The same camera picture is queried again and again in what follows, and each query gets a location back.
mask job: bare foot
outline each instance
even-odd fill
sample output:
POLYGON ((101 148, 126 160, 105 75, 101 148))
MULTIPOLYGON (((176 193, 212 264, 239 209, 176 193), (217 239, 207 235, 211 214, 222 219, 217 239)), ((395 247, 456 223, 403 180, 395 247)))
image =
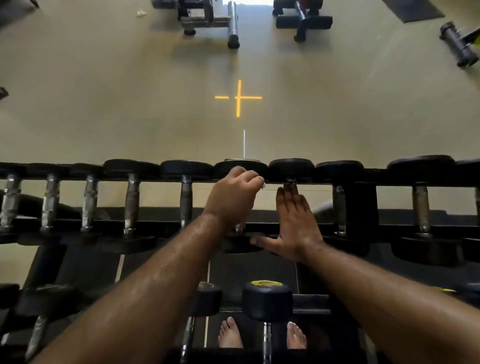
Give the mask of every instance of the bare foot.
POLYGON ((220 335, 218 335, 218 345, 220 348, 243 349, 240 331, 233 317, 229 317, 222 322, 220 335))
POLYGON ((300 327, 293 322, 287 324, 287 348, 288 349, 306 349, 307 337, 303 334, 300 327))

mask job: floor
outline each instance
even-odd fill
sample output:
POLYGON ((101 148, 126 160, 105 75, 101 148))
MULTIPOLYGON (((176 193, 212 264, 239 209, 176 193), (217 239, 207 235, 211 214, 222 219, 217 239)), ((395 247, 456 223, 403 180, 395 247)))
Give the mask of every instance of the floor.
MULTIPOLYGON (((10 92, 0 103, 2 160, 300 157, 384 167, 421 154, 480 157, 480 68, 458 69, 438 39, 448 20, 478 26, 478 1, 433 0, 445 18, 403 24, 381 0, 325 0, 333 27, 309 32, 304 44, 275 28, 271 1, 238 3, 233 51, 225 29, 187 38, 175 12, 148 0, 40 0, 40 10, 0 31, 0 85, 10 92), (139 8, 148 15, 136 18, 139 8), (243 99, 238 110, 240 80, 242 96, 261 99, 243 99)), ((221 0, 216 10, 226 14, 221 0)), ((42 196, 44 186, 28 181, 23 192, 42 196)), ((210 188, 195 185, 195 206, 210 188)), ((142 205, 178 206, 179 189, 144 183, 142 205)), ((261 191, 255 208, 274 209, 275 189, 261 191)), ((125 190, 101 183, 100 206, 121 206, 125 190)), ((330 186, 302 190, 313 206, 331 198, 330 186)), ((430 195, 432 208, 475 213, 470 189, 430 195)), ((83 183, 62 183, 61 202, 80 206, 82 197, 83 183)), ((379 188, 378 199, 382 208, 411 207, 407 187, 379 188)), ((0 252, 0 281, 22 283, 35 249, 0 252)))

